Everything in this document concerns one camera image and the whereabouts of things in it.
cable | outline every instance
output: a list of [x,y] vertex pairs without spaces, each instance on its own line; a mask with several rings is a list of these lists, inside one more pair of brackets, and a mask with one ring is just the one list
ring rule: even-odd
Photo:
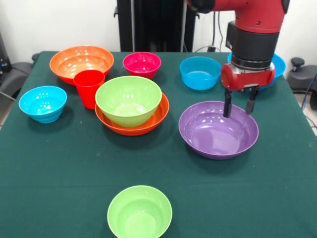
[[16,101],[16,99],[15,98],[13,98],[13,97],[11,97],[11,96],[9,96],[9,95],[7,95],[6,93],[4,93],[4,92],[1,92],[0,91],[0,94],[2,94],[2,95],[4,95],[5,97],[7,97],[7,98],[9,98],[9,99],[11,99],[12,101]]
[[183,48],[185,49],[186,52],[188,52],[185,42],[184,42],[184,47]]
[[313,124],[312,128],[317,128],[317,125],[315,124],[315,122],[312,119],[310,119],[308,116],[306,116],[306,118]]
[[311,89],[311,87],[312,87],[313,84],[315,83],[316,78],[317,78],[317,73],[316,73],[315,77],[312,79],[310,85],[309,85],[308,88],[307,88],[307,91],[306,91],[306,93],[305,93],[304,100],[303,100],[303,103],[302,103],[302,106],[301,106],[302,110],[305,108],[307,95],[308,95],[308,93],[309,93],[309,90]]
[[221,32],[221,27],[220,27],[220,11],[218,12],[218,29],[219,29],[219,33],[221,35],[221,41],[220,41],[220,51],[221,51],[221,46],[222,46],[222,42],[223,42],[223,35]]
[[212,36],[212,45],[214,46],[214,39],[216,35],[216,14],[213,12],[213,36]]
[[20,72],[22,72],[22,73],[25,73],[26,75],[30,75],[29,73],[27,73],[27,72],[25,72],[25,71],[23,71],[23,70],[20,70],[20,69],[17,68],[17,67],[12,66],[12,68],[14,68],[14,69],[16,69],[16,70],[18,70],[18,71],[20,71]]
[[207,47],[215,47],[217,50],[219,50],[219,52],[221,52],[221,50],[216,46],[203,46],[203,47],[200,47],[198,50],[196,50],[195,53],[202,50],[203,48],[207,48]]

pink bowl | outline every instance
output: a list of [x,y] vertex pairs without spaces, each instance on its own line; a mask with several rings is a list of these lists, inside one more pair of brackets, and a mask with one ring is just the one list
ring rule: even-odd
[[161,65],[160,58],[149,52],[135,52],[123,59],[123,66],[134,76],[152,79]]

table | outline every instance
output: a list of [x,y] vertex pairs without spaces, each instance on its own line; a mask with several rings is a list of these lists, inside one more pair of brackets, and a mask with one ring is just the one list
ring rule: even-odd
[[[122,60],[107,80],[127,75]],[[42,85],[68,94],[60,119],[40,124],[15,103],[0,131],[0,237],[110,238],[107,208],[121,190],[138,184],[170,199],[173,220],[164,238],[306,238],[317,236],[317,140],[286,80],[261,92],[253,117],[256,145],[228,161],[205,159],[181,139],[178,119],[190,105],[223,100],[218,83],[194,92],[181,80],[186,57],[225,53],[158,53],[154,78],[170,101],[164,122],[149,134],[126,137],[107,129],[83,107],[75,87],[49,68],[43,52],[21,95]],[[247,93],[233,93],[245,107]]]

green bowl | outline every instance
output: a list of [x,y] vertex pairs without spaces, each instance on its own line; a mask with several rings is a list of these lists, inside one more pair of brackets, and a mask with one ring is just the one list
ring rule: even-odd
[[145,123],[162,99],[162,91],[153,81],[137,76],[114,78],[96,92],[96,104],[114,123],[136,127]]
[[133,186],[112,200],[107,220],[118,238],[159,238],[170,225],[172,207],[156,188]]

red robot arm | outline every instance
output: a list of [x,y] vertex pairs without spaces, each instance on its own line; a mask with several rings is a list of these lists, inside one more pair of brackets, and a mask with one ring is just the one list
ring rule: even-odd
[[195,11],[234,10],[236,19],[229,23],[226,46],[232,61],[221,70],[225,90],[224,116],[230,116],[231,92],[252,90],[246,113],[253,111],[259,87],[274,80],[274,55],[279,31],[290,0],[187,0]]

